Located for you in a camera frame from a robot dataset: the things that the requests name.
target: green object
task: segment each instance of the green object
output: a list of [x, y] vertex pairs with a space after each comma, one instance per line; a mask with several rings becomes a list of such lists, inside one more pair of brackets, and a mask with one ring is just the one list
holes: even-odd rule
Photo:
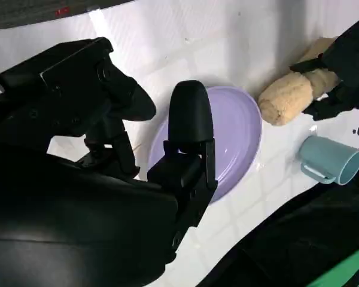
[[359, 250], [313, 281], [308, 287], [341, 287], [359, 270]]

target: white tile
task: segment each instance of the white tile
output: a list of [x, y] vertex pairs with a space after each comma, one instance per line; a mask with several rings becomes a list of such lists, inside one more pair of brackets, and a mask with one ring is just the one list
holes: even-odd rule
[[47, 153], [77, 161], [89, 152], [89, 149], [85, 146], [84, 138], [85, 136], [80, 138], [55, 136], [49, 144]]
[[215, 78], [216, 84], [238, 84], [236, 78], [239, 71], [244, 70], [245, 44], [232, 50], [231, 41], [233, 36], [227, 36], [214, 40], [193, 53], [196, 64], [197, 77], [199, 79]]
[[270, 216], [291, 199], [291, 180], [287, 179], [266, 197], [266, 213]]
[[291, 178], [292, 196], [297, 196], [312, 188], [318, 182], [302, 172], [296, 173]]
[[271, 193], [288, 176], [289, 161], [286, 153], [280, 153], [271, 161], [265, 162], [260, 171], [262, 190], [265, 194]]
[[[181, 24], [185, 26], [190, 39], [199, 39], [226, 27], [228, 16], [221, 0], [180, 0]], [[224, 0], [226, 6], [231, 0]]]
[[103, 13], [117, 46], [117, 58], [129, 72], [164, 59], [184, 43], [169, 1], [139, 0]]
[[169, 283], [173, 287], [196, 286], [209, 271], [201, 256], [198, 252], [187, 258], [177, 258], [173, 270], [165, 274]]
[[260, 201], [253, 207], [249, 208], [241, 215], [236, 223], [241, 238], [245, 237], [251, 230], [255, 229], [262, 221], [266, 219], [263, 202]]
[[202, 245], [206, 262], [213, 268], [222, 257], [239, 241], [232, 226], [229, 226]]
[[230, 213], [226, 200], [227, 197], [224, 197], [210, 205], [198, 227], [195, 228], [194, 233], [201, 244], [204, 244], [230, 224]]
[[161, 278], [158, 278], [156, 281], [153, 281], [150, 284], [146, 285], [146, 287], [165, 287], [165, 283]]
[[263, 121], [261, 139], [261, 159], [264, 163], [279, 154], [281, 151], [289, 149], [292, 143], [292, 128], [288, 125], [271, 126]]
[[253, 174], [249, 177], [245, 176], [227, 198], [231, 201], [234, 214], [239, 215], [257, 202], [261, 195], [260, 177], [258, 174]]

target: purple plate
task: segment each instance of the purple plate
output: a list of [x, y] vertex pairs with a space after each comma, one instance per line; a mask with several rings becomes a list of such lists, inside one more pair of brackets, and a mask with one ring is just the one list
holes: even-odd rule
[[[218, 188], [211, 203], [227, 194], [247, 173], [257, 154], [262, 119], [255, 100], [234, 87], [207, 89], [214, 123], [215, 175]], [[150, 149], [149, 168], [164, 155], [168, 118], [159, 127]]]

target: screw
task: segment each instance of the screw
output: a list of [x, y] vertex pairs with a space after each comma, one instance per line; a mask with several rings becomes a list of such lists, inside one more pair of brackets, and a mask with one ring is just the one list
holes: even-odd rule
[[29, 112], [29, 117], [30, 118], [37, 118], [38, 116], [38, 111], [36, 109], [32, 109], [30, 112]]

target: light blue mug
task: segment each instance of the light blue mug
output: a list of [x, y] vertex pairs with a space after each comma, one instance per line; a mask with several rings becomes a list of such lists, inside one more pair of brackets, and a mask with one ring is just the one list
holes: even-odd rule
[[359, 170], [359, 149], [320, 136], [308, 137], [299, 149], [302, 172], [322, 184], [347, 184]]

